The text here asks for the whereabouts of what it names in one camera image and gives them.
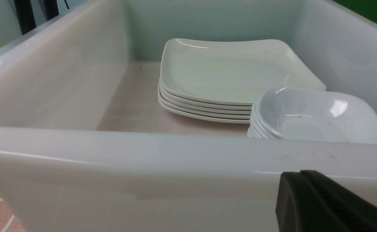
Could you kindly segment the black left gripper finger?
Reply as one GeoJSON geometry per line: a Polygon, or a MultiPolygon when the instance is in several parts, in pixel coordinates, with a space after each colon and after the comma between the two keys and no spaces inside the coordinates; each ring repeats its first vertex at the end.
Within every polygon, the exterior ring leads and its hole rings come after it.
{"type": "Polygon", "coordinates": [[[377,207],[316,170],[280,175],[280,232],[377,232],[377,207]]]}

